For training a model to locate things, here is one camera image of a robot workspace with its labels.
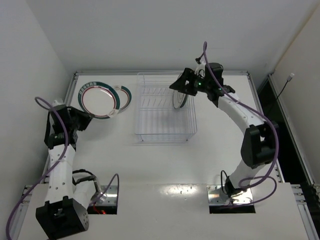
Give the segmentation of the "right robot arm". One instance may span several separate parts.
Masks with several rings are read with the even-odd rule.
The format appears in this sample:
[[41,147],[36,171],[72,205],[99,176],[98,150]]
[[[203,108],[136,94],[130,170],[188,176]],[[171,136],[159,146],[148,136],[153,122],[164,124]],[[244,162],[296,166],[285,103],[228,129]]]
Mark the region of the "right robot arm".
[[197,69],[185,68],[170,89],[185,95],[205,93],[207,98],[225,112],[243,133],[241,161],[226,178],[222,192],[225,196],[240,193],[259,185],[267,177],[257,176],[265,166],[275,166],[279,153],[278,125],[264,115],[240,102],[235,90],[224,84],[223,66],[216,62],[199,64]]

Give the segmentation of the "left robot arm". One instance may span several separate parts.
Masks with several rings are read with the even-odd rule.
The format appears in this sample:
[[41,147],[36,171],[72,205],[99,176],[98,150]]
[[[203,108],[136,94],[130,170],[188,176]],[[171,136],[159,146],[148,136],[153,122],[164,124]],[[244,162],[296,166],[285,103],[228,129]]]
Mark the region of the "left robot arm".
[[49,155],[49,182],[44,205],[35,217],[50,240],[85,232],[88,207],[98,191],[96,176],[73,178],[78,131],[84,131],[93,115],[59,103],[48,111],[44,142]]

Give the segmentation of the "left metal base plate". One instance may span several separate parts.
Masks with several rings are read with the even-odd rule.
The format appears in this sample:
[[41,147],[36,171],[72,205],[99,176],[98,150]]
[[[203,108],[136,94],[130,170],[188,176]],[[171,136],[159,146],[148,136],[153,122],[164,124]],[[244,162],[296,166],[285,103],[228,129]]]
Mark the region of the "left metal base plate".
[[96,206],[103,207],[116,207],[118,205],[118,187],[116,185],[111,185],[106,190],[106,185],[102,185],[100,187],[95,187],[95,194],[92,196],[89,206],[93,206],[93,200],[99,199],[95,202]]

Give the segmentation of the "dark green patterned plate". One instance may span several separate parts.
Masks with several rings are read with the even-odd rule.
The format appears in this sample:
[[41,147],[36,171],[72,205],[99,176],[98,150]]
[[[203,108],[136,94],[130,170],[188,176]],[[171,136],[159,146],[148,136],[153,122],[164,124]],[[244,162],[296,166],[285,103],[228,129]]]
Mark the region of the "dark green patterned plate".
[[182,103],[181,103],[181,105],[180,105],[180,108],[183,108],[184,107],[184,105],[186,104],[186,102],[187,102],[187,100],[188,100],[188,95],[187,94],[185,94],[184,95],[184,98],[183,98],[183,101],[182,101]]

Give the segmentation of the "metal base plate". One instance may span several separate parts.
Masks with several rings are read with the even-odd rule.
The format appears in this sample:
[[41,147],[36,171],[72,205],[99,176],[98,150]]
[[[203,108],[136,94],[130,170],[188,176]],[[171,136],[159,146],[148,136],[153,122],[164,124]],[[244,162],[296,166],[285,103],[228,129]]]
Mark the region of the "metal base plate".
[[100,187],[95,187],[95,194],[92,196],[89,206],[93,206],[93,200],[99,199],[95,202],[96,206],[103,207],[116,207],[118,205],[118,187],[116,185],[111,185],[106,190],[106,185],[102,185]]
[[220,185],[207,185],[208,203],[210,206],[241,206],[251,205],[253,203],[253,195],[251,190],[241,191],[228,197],[223,193]]

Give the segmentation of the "green red rimmed plate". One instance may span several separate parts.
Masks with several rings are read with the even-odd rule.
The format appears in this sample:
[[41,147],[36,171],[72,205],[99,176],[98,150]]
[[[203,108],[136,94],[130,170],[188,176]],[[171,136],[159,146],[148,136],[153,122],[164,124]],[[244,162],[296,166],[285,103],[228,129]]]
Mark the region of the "green red rimmed plate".
[[113,85],[112,87],[119,97],[119,112],[121,113],[130,105],[132,101],[132,93],[126,86],[123,85]]
[[77,94],[80,108],[95,119],[106,120],[115,117],[120,110],[120,97],[116,90],[100,81],[85,83]]

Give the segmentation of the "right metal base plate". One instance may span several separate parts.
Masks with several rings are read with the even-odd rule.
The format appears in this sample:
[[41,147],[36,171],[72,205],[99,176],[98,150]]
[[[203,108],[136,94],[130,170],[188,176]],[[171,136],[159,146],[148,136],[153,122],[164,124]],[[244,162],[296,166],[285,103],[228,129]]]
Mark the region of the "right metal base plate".
[[208,203],[210,206],[241,206],[251,205],[253,203],[253,195],[251,190],[241,191],[228,197],[223,193],[220,185],[207,185]]

